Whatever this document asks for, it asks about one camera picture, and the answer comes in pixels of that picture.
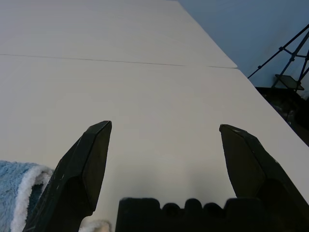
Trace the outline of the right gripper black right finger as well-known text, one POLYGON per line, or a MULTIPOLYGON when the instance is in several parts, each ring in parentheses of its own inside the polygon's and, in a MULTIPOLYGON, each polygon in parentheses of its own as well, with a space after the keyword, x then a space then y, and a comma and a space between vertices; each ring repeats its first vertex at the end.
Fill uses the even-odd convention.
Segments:
POLYGON ((309 205, 281 165, 247 131, 222 124, 228 176, 237 197, 259 200, 274 232, 307 232, 309 205))

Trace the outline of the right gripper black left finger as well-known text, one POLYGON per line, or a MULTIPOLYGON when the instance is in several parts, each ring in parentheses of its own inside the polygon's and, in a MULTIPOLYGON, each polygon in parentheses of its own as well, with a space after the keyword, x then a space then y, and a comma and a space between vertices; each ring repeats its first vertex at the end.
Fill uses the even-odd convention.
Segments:
POLYGON ((96 210, 112 131, 90 126, 61 158, 24 227, 25 232, 77 232, 96 210))

